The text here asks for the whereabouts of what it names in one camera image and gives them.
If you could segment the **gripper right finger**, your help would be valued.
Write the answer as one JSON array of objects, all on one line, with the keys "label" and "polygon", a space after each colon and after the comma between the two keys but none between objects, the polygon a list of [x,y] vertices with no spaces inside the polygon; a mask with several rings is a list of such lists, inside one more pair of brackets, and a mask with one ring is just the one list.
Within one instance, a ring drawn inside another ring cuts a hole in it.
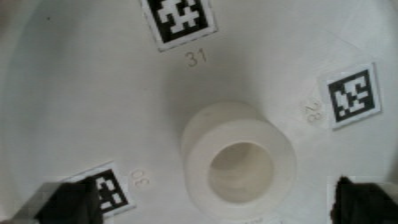
[{"label": "gripper right finger", "polygon": [[331,209],[333,224],[398,224],[398,203],[375,183],[340,177]]}]

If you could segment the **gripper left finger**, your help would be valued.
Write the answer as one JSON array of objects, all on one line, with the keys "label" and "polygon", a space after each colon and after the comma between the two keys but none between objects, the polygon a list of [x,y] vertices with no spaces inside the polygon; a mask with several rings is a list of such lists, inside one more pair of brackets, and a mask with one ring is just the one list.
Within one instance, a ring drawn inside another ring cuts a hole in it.
[{"label": "gripper left finger", "polygon": [[94,178],[46,182],[29,206],[29,224],[103,224]]}]

